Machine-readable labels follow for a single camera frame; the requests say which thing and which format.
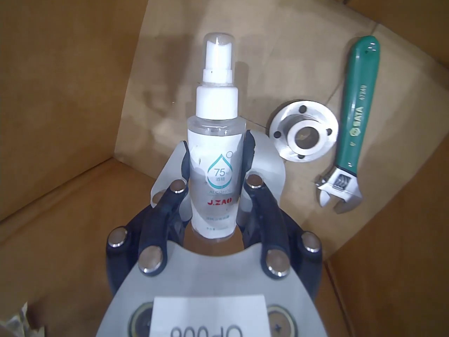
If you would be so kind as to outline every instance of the flange center hole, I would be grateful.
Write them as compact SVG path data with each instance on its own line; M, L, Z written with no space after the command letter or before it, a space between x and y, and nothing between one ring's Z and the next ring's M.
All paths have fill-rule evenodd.
M295 143L301 149L313 148L320 139L318 131L313 127L304 127L295 135Z

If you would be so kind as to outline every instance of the brown cardboard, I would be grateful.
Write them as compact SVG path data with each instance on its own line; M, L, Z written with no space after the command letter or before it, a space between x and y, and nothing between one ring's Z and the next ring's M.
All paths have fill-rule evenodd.
M114 151L148 0L0 0L0 220Z

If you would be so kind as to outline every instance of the white pump head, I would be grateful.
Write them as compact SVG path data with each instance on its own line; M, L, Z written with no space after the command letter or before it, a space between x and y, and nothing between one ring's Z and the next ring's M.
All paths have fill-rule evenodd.
M205 85L232 86L234 82L234 37L227 33L208 33L204 37Z
M234 37L209 33L204 37L202 86L197 88L196 115L204 119L237 117L239 90L234 87Z

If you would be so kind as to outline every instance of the spray bottle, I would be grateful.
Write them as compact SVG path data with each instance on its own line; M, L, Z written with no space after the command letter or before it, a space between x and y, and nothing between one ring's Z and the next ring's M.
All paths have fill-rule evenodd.
M234 37L204 37L202 84L196 115L187 120L192 226L208 239L231 236L236 227L245 119L238 117L234 87Z

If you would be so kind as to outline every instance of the white spray nozzle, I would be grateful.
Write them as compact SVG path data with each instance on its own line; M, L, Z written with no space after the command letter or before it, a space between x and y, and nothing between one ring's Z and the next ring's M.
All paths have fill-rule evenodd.
M204 37L205 84L232 86L234 82L234 37L226 33L209 33Z

